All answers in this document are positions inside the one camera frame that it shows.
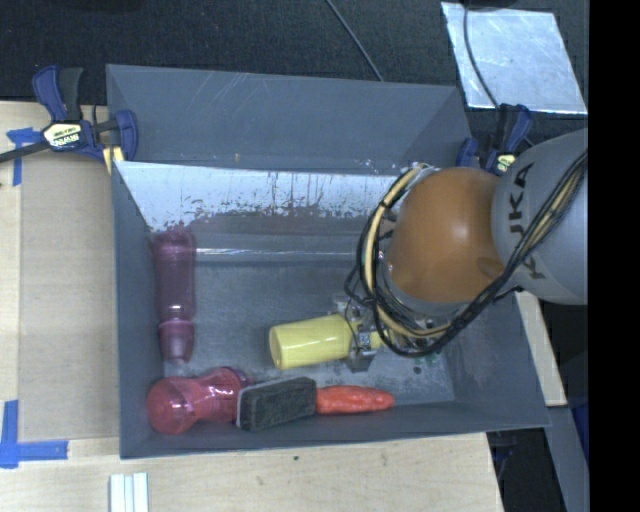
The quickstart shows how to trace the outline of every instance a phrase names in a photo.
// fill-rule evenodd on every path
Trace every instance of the white plastic piece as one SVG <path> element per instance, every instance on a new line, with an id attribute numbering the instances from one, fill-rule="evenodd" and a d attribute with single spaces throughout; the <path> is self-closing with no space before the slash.
<path id="1" fill-rule="evenodd" d="M 109 512 L 149 512 L 147 473 L 111 475 Z"/>

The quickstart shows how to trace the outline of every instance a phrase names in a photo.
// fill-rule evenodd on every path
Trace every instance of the cable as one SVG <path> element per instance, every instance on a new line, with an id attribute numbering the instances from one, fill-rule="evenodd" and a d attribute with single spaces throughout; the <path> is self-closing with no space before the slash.
<path id="1" fill-rule="evenodd" d="M 380 201 L 378 207 L 373 213 L 371 226 L 368 235 L 365 238 L 363 253 L 364 286 L 370 294 L 375 294 L 376 290 L 374 259 L 377 257 L 378 251 L 374 250 L 374 246 L 376 245 L 377 231 L 380 226 L 380 221 L 382 220 L 382 215 L 387 209 L 392 208 L 393 205 L 407 192 L 407 184 L 411 182 L 411 180 L 418 174 L 418 172 L 422 170 L 422 167 L 414 166 L 405 174 L 400 176 L 400 178 L 396 180 L 395 183 L 391 186 L 382 201 Z M 394 331 L 403 334 L 404 336 L 427 337 L 443 330 L 443 328 L 424 330 L 408 329 L 406 328 L 406 326 L 403 326 L 393 320 L 387 313 L 387 311 L 385 311 L 384 308 L 380 307 L 380 305 L 377 305 L 376 310 L 381 320 L 383 320 L 385 324 L 391 327 L 391 329 L 393 329 Z"/>
<path id="2" fill-rule="evenodd" d="M 482 76 L 482 73 L 480 73 L 480 69 L 478 68 L 478 63 L 476 62 L 476 59 L 473 55 L 473 51 L 471 50 L 471 43 L 469 42 L 469 11 L 471 10 L 471 0 L 467 0 L 466 5 L 463 5 L 462 8 L 464 9 L 464 16 L 462 18 L 462 33 L 464 35 L 464 45 L 465 45 L 465 48 L 467 49 L 467 55 L 469 56 L 469 60 L 471 61 L 471 66 L 473 67 L 473 70 L 476 76 L 478 77 L 478 80 L 480 81 L 480 85 L 482 85 L 484 92 L 489 97 L 489 101 L 491 101 L 494 108 L 497 109 L 498 101 L 496 100 L 495 96 L 491 93 L 491 90 L 489 89 L 487 82 L 485 82 L 484 77 Z"/>
<path id="3" fill-rule="evenodd" d="M 524 236 L 514 249 L 504 272 L 454 319 L 447 332 L 430 347 L 431 350 L 440 350 L 444 347 L 492 302 L 495 295 L 507 283 L 517 268 L 526 261 L 564 217 L 586 172 L 587 152 L 585 151 L 569 166 L 551 195 L 534 216 Z"/>
<path id="4" fill-rule="evenodd" d="M 351 39 L 353 39 L 353 42 L 358 47 L 358 50 L 360 50 L 360 53 L 364 56 L 365 60 L 369 64 L 369 67 L 372 69 L 372 71 L 374 72 L 378 80 L 380 80 L 381 82 L 384 82 L 384 78 L 382 78 L 382 75 L 378 71 L 378 68 L 371 60 L 371 57 L 369 57 L 367 50 L 364 49 L 364 46 L 362 46 L 362 44 L 356 37 L 355 33 L 353 32 L 353 30 L 351 30 L 351 27 L 349 27 L 349 24 L 347 23 L 347 21 L 342 17 L 342 14 L 340 14 L 340 11 L 338 11 L 336 6 L 333 5 L 333 2 L 331 0 L 325 0 L 325 2 L 329 6 L 329 8 L 333 11 L 333 14 L 336 15 L 336 18 L 338 18 L 340 23 L 342 23 L 342 26 L 345 28 L 345 30 L 349 33 L 349 35 L 351 36 Z"/>

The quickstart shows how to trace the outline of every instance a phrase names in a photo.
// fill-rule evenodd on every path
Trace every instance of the clamp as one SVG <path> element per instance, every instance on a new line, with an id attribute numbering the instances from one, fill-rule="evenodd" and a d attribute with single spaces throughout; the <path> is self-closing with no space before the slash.
<path id="1" fill-rule="evenodd" d="M 373 315 L 368 309 L 353 303 L 348 297 L 337 294 L 333 297 L 335 312 L 351 325 L 351 340 L 346 363 L 353 373 L 366 372 L 378 353 L 378 345 L 373 343 L 375 327 Z"/>
<path id="2" fill-rule="evenodd" d="M 524 105 L 506 103 L 498 107 L 498 114 L 495 139 L 489 136 L 482 145 L 477 139 L 465 139 L 456 157 L 457 167 L 479 165 L 483 170 L 501 176 L 515 161 L 518 147 L 533 125 L 533 116 Z"/>
<path id="3" fill-rule="evenodd" d="M 103 123 L 91 124 L 82 119 L 77 102 L 82 71 L 82 68 L 60 69 L 51 65 L 33 77 L 36 98 L 49 112 L 51 123 L 34 134 L 33 144 L 0 154 L 0 164 L 50 149 L 77 153 L 108 165 L 106 147 L 100 142 L 99 134 L 116 129 L 123 157 L 130 160 L 135 156 L 138 132 L 133 112 L 120 110 L 116 112 L 115 119 Z"/>

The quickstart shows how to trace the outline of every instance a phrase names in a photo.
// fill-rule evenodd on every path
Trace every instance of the orange object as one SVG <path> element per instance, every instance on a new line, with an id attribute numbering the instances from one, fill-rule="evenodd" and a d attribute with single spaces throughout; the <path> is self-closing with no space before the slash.
<path id="1" fill-rule="evenodd" d="M 355 414 L 393 407 L 391 393 L 364 386 L 328 386 L 316 391 L 316 413 Z"/>
<path id="2" fill-rule="evenodd" d="M 425 302 L 473 300 L 504 270 L 491 233 L 500 178 L 450 167 L 416 184 L 398 212 L 387 269 L 402 292 Z"/>

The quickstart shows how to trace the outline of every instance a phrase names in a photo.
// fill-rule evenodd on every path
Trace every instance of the clear plastic bottle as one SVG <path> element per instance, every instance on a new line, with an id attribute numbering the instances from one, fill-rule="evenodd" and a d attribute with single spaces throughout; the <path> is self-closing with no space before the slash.
<path id="1" fill-rule="evenodd" d="M 194 342 L 195 239 L 188 229 L 179 226 L 154 235 L 151 245 L 162 357 L 173 363 L 187 362 Z"/>
<path id="2" fill-rule="evenodd" d="M 235 421 L 238 393 L 253 383 L 243 372 L 222 366 L 203 377 L 166 377 L 147 394 L 147 414 L 154 430 L 182 434 L 197 421 Z"/>

